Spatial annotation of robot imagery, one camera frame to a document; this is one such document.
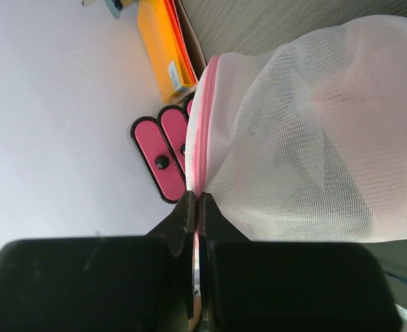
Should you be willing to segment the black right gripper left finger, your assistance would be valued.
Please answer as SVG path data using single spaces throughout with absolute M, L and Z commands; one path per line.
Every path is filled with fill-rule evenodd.
M 0 331 L 187 331 L 196 198 L 143 236 L 22 239 L 0 250 Z

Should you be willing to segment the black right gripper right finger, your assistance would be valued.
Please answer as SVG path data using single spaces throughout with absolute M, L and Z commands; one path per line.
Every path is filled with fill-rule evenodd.
M 355 243 L 252 241 L 198 200 L 200 281 L 210 331 L 400 331 L 375 257 Z

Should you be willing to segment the white mesh laundry bag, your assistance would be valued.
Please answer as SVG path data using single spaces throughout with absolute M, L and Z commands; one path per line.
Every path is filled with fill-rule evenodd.
M 185 178 L 250 239 L 407 239 L 407 18 L 361 17 L 263 55 L 212 57 Z

